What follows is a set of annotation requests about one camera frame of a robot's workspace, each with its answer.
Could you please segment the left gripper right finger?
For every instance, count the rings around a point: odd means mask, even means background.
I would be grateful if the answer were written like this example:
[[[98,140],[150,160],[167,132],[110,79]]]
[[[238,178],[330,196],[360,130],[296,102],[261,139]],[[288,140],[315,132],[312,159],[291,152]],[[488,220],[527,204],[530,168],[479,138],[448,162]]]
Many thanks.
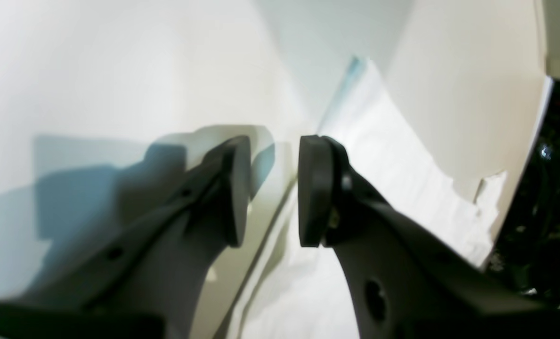
[[[493,282],[395,210],[331,137],[300,138],[299,238],[332,248],[362,339],[560,339],[560,309]]]

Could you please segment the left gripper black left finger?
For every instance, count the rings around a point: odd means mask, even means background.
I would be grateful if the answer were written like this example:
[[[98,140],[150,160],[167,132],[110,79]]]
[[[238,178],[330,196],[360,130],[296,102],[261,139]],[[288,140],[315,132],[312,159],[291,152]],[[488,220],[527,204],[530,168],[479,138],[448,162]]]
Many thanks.
[[[209,268],[243,244],[251,143],[209,150],[179,190],[72,271],[0,300],[7,339],[187,338]]]

